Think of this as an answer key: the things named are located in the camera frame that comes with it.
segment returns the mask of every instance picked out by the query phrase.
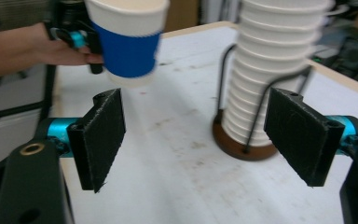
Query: paper cup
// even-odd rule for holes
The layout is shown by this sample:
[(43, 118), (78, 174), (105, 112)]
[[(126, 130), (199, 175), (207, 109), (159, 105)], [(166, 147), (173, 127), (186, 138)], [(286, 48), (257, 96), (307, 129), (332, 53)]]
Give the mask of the paper cup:
[[(255, 92), (249, 92), (246, 89), (238, 85), (232, 85), (231, 88), (228, 90), (228, 97), (232, 98), (237, 102), (238, 105), (244, 105), (251, 108), (257, 108), (259, 102), (261, 100), (262, 94), (258, 94)], [(267, 108), (268, 105), (268, 95), (265, 96), (263, 101), (262, 107)]]
[[(258, 105), (244, 105), (232, 97), (228, 97), (227, 99), (227, 109), (232, 110), (235, 114), (246, 120), (254, 119), (257, 107)], [(266, 107), (261, 108), (260, 114), (258, 115), (260, 117), (259, 121), (264, 120), (266, 117), (266, 110)]]
[(318, 30), (319, 24), (314, 27), (305, 28), (288, 27), (278, 25), (267, 25), (251, 21), (249, 18), (241, 16), (240, 29), (242, 32), (254, 38), (267, 41), (279, 41), (281, 43), (311, 43), (321, 37)]
[(236, 59), (234, 62), (238, 67), (251, 67), (254, 70), (264, 71), (297, 71), (308, 65), (307, 58), (273, 58), (253, 54), (242, 48), (236, 48)]
[(110, 78), (124, 87), (147, 83), (156, 66), (168, 0), (86, 0)]
[(278, 13), (254, 8), (251, 4), (242, 8), (241, 16), (250, 21), (274, 26), (318, 27), (324, 23), (322, 11), (301, 14)]
[(269, 12), (286, 14), (318, 13), (333, 5), (329, 0), (242, 0), (244, 7), (259, 8)]
[[(237, 130), (239, 133), (243, 133), (244, 136), (248, 136), (250, 130), (252, 129), (253, 121), (244, 119), (235, 113), (232, 110), (226, 110), (226, 119), (229, 119), (236, 127), (233, 127), (234, 130)], [(259, 120), (255, 124), (255, 137), (262, 137), (264, 135), (264, 120)]]
[[(243, 136), (240, 133), (236, 133), (235, 131), (232, 130), (232, 128), (227, 124), (227, 120), (223, 119), (222, 120), (222, 127), (223, 130), (226, 132), (226, 134), (228, 134), (228, 136), (230, 136), (234, 141), (240, 143), (240, 144), (246, 144), (248, 137), (247, 136)], [(263, 139), (263, 140), (258, 140), (258, 139), (251, 139), (251, 146), (254, 147), (263, 147), (263, 146), (268, 146), (271, 144), (270, 140), (267, 139)]]
[(241, 76), (236, 69), (233, 69), (230, 85), (231, 87), (241, 86), (242, 89), (246, 89), (247, 91), (261, 94), (261, 91), (268, 85), (268, 83)]
[(241, 31), (237, 43), (239, 46), (251, 51), (253, 54), (264, 55), (267, 57), (306, 57), (310, 51), (313, 51), (312, 44), (308, 42), (299, 45), (293, 43), (279, 43), (276, 41), (257, 39), (241, 33)]
[(270, 83), (271, 81), (275, 80), (278, 77), (287, 76), (289, 74), (294, 73), (297, 71), (296, 69), (290, 69), (286, 71), (280, 70), (262, 70), (257, 69), (255, 67), (251, 67), (246, 63), (238, 62), (235, 60), (233, 62), (233, 70), (236, 70), (235, 73), (242, 77), (248, 77), (252, 80), (263, 80), (264, 82)]

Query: wooden base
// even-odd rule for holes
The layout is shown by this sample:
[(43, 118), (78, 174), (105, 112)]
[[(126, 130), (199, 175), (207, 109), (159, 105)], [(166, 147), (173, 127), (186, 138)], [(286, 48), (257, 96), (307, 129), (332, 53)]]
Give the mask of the wooden base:
[(245, 145), (238, 143), (226, 134), (222, 127), (223, 110), (213, 120), (213, 138), (216, 144), (228, 155), (243, 161), (261, 161), (267, 159), (277, 152), (274, 145), (264, 147), (249, 147), (248, 152)]

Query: white cup rim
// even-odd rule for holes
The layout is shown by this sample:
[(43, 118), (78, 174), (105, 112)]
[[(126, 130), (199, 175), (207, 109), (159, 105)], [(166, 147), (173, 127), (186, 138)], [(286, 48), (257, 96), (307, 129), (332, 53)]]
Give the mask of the white cup rim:
[(238, 43), (237, 46), (240, 50), (243, 50), (243, 52), (245, 52), (246, 54), (249, 54), (253, 57), (264, 59), (264, 60), (271, 60), (271, 61), (275, 61), (275, 62), (301, 60), (301, 58), (307, 57), (308, 55), (311, 55), (313, 52), (313, 48), (312, 48), (312, 46), (310, 46), (310, 48), (307, 51), (304, 51), (302, 54), (298, 54), (298, 55), (291, 56), (291, 57), (273, 57), (273, 56), (267, 56), (267, 55), (263, 55), (263, 54), (254, 53), (251, 50), (248, 50), (247, 48), (245, 48), (241, 43)]
[[(230, 103), (233, 104), (233, 106), (239, 107), (238, 105), (235, 104), (235, 102), (230, 101)], [(252, 122), (252, 120), (242, 118), (241, 115), (238, 114), (238, 113), (236, 113), (234, 110), (230, 110), (230, 112), (231, 112), (232, 114), (234, 114), (235, 116), (239, 117), (241, 120), (246, 120), (246, 121)], [(255, 113), (251, 113), (251, 112), (248, 112), (248, 113), (249, 113), (249, 115), (251, 115), (251, 116), (255, 116)], [(266, 118), (266, 115), (265, 115), (265, 114), (259, 114), (259, 116), (261, 116), (263, 119)], [(263, 124), (263, 123), (260, 123), (260, 120), (261, 120), (261, 119), (258, 119), (256, 123), (258, 123), (258, 124)]]
[[(254, 112), (251, 112), (251, 111), (249, 111), (249, 110), (246, 110), (246, 109), (242, 108), (242, 107), (241, 107), (240, 105), (238, 105), (238, 104), (235, 102), (235, 100), (233, 100), (233, 99), (228, 99), (228, 101), (229, 101), (230, 104), (232, 104), (232, 106), (235, 106), (237, 109), (239, 109), (239, 110), (242, 111), (243, 113), (248, 113), (248, 114), (250, 114), (250, 115), (252, 115), (252, 116), (255, 116), (255, 111), (254, 111)], [(259, 117), (263, 117), (263, 118), (266, 117), (265, 114), (259, 114), (258, 116), (259, 116)]]
[(286, 13), (286, 14), (310, 14), (310, 13), (325, 11), (332, 6), (332, 3), (330, 3), (330, 1), (326, 1), (327, 4), (325, 5), (319, 5), (319, 6), (316, 5), (316, 7), (306, 7), (306, 8), (271, 7), (271, 6), (262, 5), (260, 3), (255, 3), (250, 0), (244, 0), (244, 2), (247, 7), (254, 7), (263, 11)]
[(280, 25), (266, 24), (259, 21), (253, 21), (249, 18), (243, 17), (243, 15), (240, 15), (240, 17), (241, 17), (241, 22), (245, 22), (247, 24), (253, 25), (254, 27), (263, 30), (277, 31), (277, 32), (307, 33), (307, 32), (312, 32), (321, 26), (320, 22), (318, 23), (315, 22), (315, 24), (312, 24), (310, 26), (280, 26)]
[[(242, 136), (242, 134), (239, 134), (239, 133), (236, 133), (235, 131), (232, 130), (231, 127), (227, 126), (225, 124), (225, 122), (223, 122), (223, 128), (225, 130), (225, 132), (229, 131), (228, 136), (230, 136), (232, 139), (234, 139), (235, 141), (239, 142), (239, 143), (242, 143), (242, 144), (245, 144), (246, 141), (248, 140), (248, 137), (246, 136)], [(251, 143), (252, 143), (252, 146), (255, 146), (255, 147), (261, 147), (261, 146), (266, 146), (268, 144), (270, 144), (270, 140), (266, 139), (266, 140), (255, 140), (255, 139), (252, 139), (251, 140)]]
[(240, 79), (242, 79), (242, 80), (245, 79), (245, 81), (249, 81), (249, 82), (251, 82), (252, 84), (255, 84), (255, 85), (257, 85), (257, 86), (264, 87), (264, 86), (268, 85), (267, 82), (262, 82), (262, 81), (254, 80), (254, 79), (252, 79), (252, 78), (250, 78), (250, 77), (247, 77), (246, 75), (244, 75), (243, 73), (241, 73), (240, 71), (238, 71), (238, 70), (235, 69), (235, 68), (233, 68), (233, 71), (237, 73), (237, 75), (239, 76), (238, 78), (240, 78)]
[(123, 9), (123, 8), (118, 8), (118, 7), (112, 7), (109, 6), (107, 4), (104, 4), (98, 0), (88, 0), (90, 3), (94, 4), (96, 7), (100, 7), (103, 9), (109, 9), (121, 14), (126, 14), (126, 15), (151, 15), (151, 14), (155, 14), (161, 11), (164, 11), (165, 9), (167, 9), (167, 7), (170, 5), (169, 1), (164, 1), (164, 4), (161, 5), (160, 7), (156, 7), (153, 9), (148, 9), (148, 10), (142, 10), (142, 11), (138, 11), (138, 10), (129, 10), (129, 9)]
[(269, 73), (269, 74), (291, 74), (291, 73), (294, 73), (295, 71), (298, 71), (300, 69), (302, 69), (304, 67), (304, 65), (300, 65), (299, 67), (294, 67), (294, 68), (291, 68), (291, 69), (284, 69), (284, 70), (266, 70), (266, 69), (261, 69), (261, 68), (258, 68), (258, 67), (253, 67), (247, 63), (244, 63), (244, 62), (241, 62), (237, 59), (235, 59), (235, 61), (241, 63), (241, 65), (251, 69), (251, 70), (254, 70), (256, 72), (260, 72), (260, 73)]
[[(230, 89), (230, 94), (231, 94), (234, 98), (236, 98), (236, 100), (242, 101), (242, 102), (244, 102), (245, 104), (248, 104), (248, 105), (251, 105), (251, 106), (256, 106), (256, 107), (259, 106), (260, 98), (262, 97), (261, 94), (255, 94), (255, 95), (256, 95), (255, 98), (257, 98), (257, 102), (250, 102), (250, 101), (248, 101), (248, 100), (246, 100), (246, 99), (242, 99), (235, 91), (239, 91), (239, 90), (236, 90), (235, 88)], [(264, 107), (264, 108), (267, 108), (267, 107), (268, 107), (267, 101), (264, 101), (264, 102), (263, 102), (262, 107)]]
[(152, 71), (143, 75), (141, 77), (121, 77), (115, 74), (112, 74), (106, 69), (106, 77), (109, 81), (117, 84), (123, 88), (135, 89), (139, 87), (143, 87), (152, 82), (154, 79), (154, 71), (156, 70), (156, 66), (153, 68)]
[[(238, 71), (238, 69), (235, 68), (235, 67), (232, 68), (232, 71), (233, 71), (233, 73), (237, 73), (238, 76), (243, 76), (243, 74), (242, 74), (240, 71)], [(258, 92), (246, 90), (246, 89), (244, 89), (244, 88), (241, 88), (241, 90), (247, 91), (247, 92), (249, 92), (249, 93), (251, 93), (251, 94), (254, 94), (254, 95), (260, 95), (260, 96), (261, 96), (261, 94), (258, 93)]]
[(243, 36), (244, 38), (251, 39), (252, 41), (254, 41), (256, 43), (270, 45), (270, 46), (288, 47), (288, 48), (310, 45), (315, 41), (312, 39), (309, 39), (307, 41), (296, 41), (296, 42), (290, 42), (290, 43), (282, 42), (282, 41), (270, 41), (270, 40), (266, 40), (266, 39), (260, 39), (257, 37), (253, 37), (251, 35), (247, 35), (246, 33), (242, 32), (241, 30), (240, 30), (240, 35)]
[[(244, 128), (242, 126), (240, 126), (239, 124), (235, 123), (232, 118), (229, 117), (229, 115), (227, 115), (228, 117), (226, 117), (226, 120), (227, 122), (229, 122), (230, 124), (228, 126), (235, 126), (237, 127), (238, 129), (241, 129), (243, 130), (244, 133), (249, 133), (251, 130), (247, 129), (247, 128)], [(236, 133), (237, 135), (241, 135), (243, 136), (243, 133), (239, 133), (239, 132), (236, 132), (234, 129), (231, 128), (231, 131)], [(253, 136), (252, 138), (258, 140), (258, 141), (261, 141), (261, 140), (267, 140), (263, 137), (260, 137), (260, 134), (266, 134), (264, 131), (260, 132), (259, 130), (254, 130), (254, 133), (253, 133)]]
[[(234, 111), (229, 111), (229, 112), (231, 112), (231, 113), (226, 113), (226, 118), (227, 118), (227, 116), (229, 116), (231, 121), (233, 121), (235, 119), (235, 118), (233, 118), (234, 116), (239, 117), (239, 115), (236, 114)], [(252, 120), (248, 120), (248, 119), (244, 119), (244, 118), (237, 118), (237, 119), (244, 120), (244, 121), (249, 122), (249, 123), (253, 123)], [(248, 128), (242, 127), (242, 126), (240, 126), (238, 124), (236, 124), (236, 125), (241, 127), (241, 128), (243, 128), (246, 131), (250, 131), (250, 129), (248, 129)]]

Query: white table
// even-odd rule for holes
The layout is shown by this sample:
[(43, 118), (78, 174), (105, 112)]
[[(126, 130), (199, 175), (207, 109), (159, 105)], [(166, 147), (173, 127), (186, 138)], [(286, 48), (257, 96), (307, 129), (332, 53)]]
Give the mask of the white table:
[[(122, 90), (127, 132), (100, 193), (81, 190), (73, 159), (62, 159), (76, 223), (343, 222), (339, 190), (351, 159), (336, 156), (325, 186), (313, 189), (280, 154), (240, 161), (214, 142), (219, 63), (236, 36), (230, 27), (165, 35), (155, 80)], [(61, 67), (60, 74), (58, 117), (84, 116), (92, 96), (116, 87), (87, 66)], [(358, 118), (358, 83), (317, 65), (305, 102), (324, 115)]]

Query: blue paper cup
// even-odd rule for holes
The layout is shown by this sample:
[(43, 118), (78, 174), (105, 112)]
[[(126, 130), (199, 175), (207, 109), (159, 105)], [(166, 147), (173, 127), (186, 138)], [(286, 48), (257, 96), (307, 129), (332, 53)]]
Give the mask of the blue paper cup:
[(168, 0), (86, 0), (103, 47), (104, 66), (118, 85), (148, 83), (157, 63)]

